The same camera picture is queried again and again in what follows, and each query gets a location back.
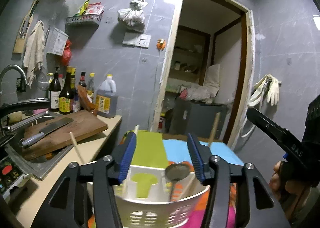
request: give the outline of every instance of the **light switch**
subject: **light switch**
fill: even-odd
[[[151,36],[150,35],[140,35],[138,37],[138,40],[137,40],[137,43],[136,43],[136,46],[141,46],[141,47],[145,47],[145,48],[148,48],[149,47],[149,44],[150,44],[150,39],[151,39]]]
[[[126,32],[124,34],[124,39],[122,41],[122,44],[125,45],[136,45],[139,33],[131,33],[131,32]]]

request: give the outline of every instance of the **metal spoon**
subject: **metal spoon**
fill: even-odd
[[[175,187],[175,184],[182,179],[185,179],[189,173],[190,173],[190,168],[188,165],[183,164],[183,163],[175,163],[172,165],[169,165],[165,171],[165,176],[171,181],[172,186],[171,186],[171,191],[170,191],[170,201],[172,199],[172,194],[173,190]]]

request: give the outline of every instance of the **cleaver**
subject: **cleaver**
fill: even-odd
[[[70,123],[72,121],[73,121],[73,119],[65,117],[65,118],[62,118],[61,120],[58,120],[58,121],[53,122],[53,123],[50,123],[46,127],[44,127],[41,130],[39,130],[38,134],[33,135],[32,137],[27,138],[26,140],[24,140],[22,142],[22,146],[24,148],[28,148],[28,147],[32,146],[33,144],[37,143],[39,140],[41,140],[42,138],[44,138],[48,134],[50,134],[53,131],[55,131],[56,129],[59,129],[62,126],[65,126],[66,124],[68,124],[68,123]]]

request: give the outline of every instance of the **screw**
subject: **screw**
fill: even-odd
[[[252,164],[252,163],[247,163],[247,164],[245,164],[245,167],[246,167],[247,169],[254,169],[254,164]]]
[[[77,165],[78,165],[77,162],[71,162],[71,163],[69,163],[68,167],[74,168],[74,167],[76,167]]]
[[[217,156],[217,155],[213,155],[212,158],[211,158],[211,160],[214,161],[214,162],[218,162],[218,161],[220,161],[220,159],[221,158],[219,156]]]
[[[112,160],[112,156],[106,155],[106,156],[103,156],[102,159],[103,159],[104,161],[111,161],[111,160]]]

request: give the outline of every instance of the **plastic jug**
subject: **plastic jug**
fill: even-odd
[[[107,75],[107,79],[97,89],[96,106],[98,107],[98,115],[106,118],[115,117],[117,101],[116,83],[112,80],[112,75]]]

